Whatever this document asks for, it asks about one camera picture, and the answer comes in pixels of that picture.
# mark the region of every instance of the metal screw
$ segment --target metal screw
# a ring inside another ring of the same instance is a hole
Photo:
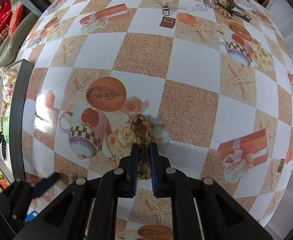
[[[120,175],[124,172],[124,170],[122,168],[116,168],[113,172],[117,175]]]
[[[206,185],[212,185],[213,184],[213,179],[206,177],[203,179],[204,184]]]
[[[166,168],[166,170],[165,170],[167,173],[169,173],[169,174],[173,174],[173,173],[175,173],[175,168],[173,168],[173,167],[168,167],[168,168]]]
[[[78,178],[76,180],[76,184],[78,184],[78,185],[83,185],[84,183],[85,183],[85,178]]]

